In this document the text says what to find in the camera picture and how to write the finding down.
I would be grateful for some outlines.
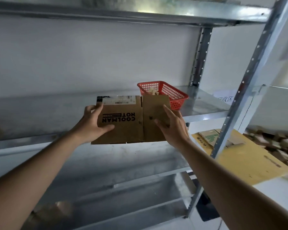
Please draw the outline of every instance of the paper label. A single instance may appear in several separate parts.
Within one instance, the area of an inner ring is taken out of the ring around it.
[[[130,105],[136,104],[136,96],[115,96],[115,97],[104,97],[104,105]]]

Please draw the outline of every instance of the coolman note logo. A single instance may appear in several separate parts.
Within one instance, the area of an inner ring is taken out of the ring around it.
[[[134,121],[135,113],[103,114],[103,123]]]

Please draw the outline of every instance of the left hand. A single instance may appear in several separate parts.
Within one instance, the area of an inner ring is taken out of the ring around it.
[[[104,127],[97,126],[97,119],[102,109],[102,104],[86,106],[83,117],[68,134],[73,135],[79,144],[83,144],[92,142],[104,133],[113,130],[115,126],[112,124]]]

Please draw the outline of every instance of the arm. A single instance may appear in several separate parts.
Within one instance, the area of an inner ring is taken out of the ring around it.
[[[229,229],[288,229],[288,211],[247,185],[199,149],[178,111],[164,106],[170,126],[156,120],[170,145],[188,161]]]
[[[72,152],[114,128],[97,127],[102,108],[87,106],[65,136],[0,178],[0,230],[20,229]]]

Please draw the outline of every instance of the item in basket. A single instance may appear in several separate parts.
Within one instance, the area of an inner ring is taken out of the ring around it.
[[[148,92],[151,95],[159,95],[159,92],[157,91],[157,89],[154,86],[150,87]]]

